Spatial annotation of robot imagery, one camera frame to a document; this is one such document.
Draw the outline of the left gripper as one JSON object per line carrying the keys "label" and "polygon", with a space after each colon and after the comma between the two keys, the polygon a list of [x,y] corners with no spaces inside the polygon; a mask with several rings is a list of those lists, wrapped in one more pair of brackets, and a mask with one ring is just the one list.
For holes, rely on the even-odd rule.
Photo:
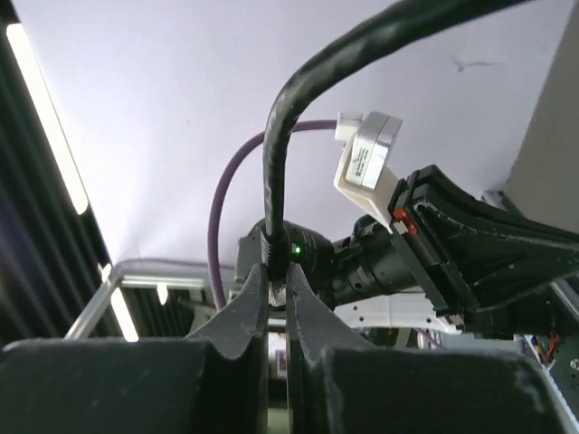
{"label": "left gripper", "polygon": [[437,165],[397,183],[388,215],[434,314],[462,332],[481,334],[482,311],[578,271],[576,234],[484,203]]}

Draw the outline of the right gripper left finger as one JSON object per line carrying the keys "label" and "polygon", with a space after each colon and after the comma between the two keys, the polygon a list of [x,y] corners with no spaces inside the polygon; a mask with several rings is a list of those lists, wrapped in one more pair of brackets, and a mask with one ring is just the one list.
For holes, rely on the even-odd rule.
{"label": "right gripper left finger", "polygon": [[263,433],[268,281],[183,338],[33,339],[1,353],[4,433]]}

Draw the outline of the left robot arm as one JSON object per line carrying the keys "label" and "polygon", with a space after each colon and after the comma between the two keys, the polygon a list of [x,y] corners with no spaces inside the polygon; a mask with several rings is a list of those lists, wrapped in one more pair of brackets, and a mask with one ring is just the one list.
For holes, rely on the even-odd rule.
{"label": "left robot arm", "polygon": [[546,286],[578,272],[578,236],[495,208],[438,166],[400,180],[390,227],[364,215],[338,241],[292,222],[287,259],[330,308],[419,288],[433,315],[486,337],[564,327]]}

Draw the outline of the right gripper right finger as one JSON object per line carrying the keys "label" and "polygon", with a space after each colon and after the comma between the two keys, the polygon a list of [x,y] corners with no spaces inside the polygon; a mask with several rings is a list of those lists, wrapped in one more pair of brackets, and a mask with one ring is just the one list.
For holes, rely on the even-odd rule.
{"label": "right gripper right finger", "polygon": [[562,433],[546,381],[503,351],[378,347],[286,277],[293,433]]}

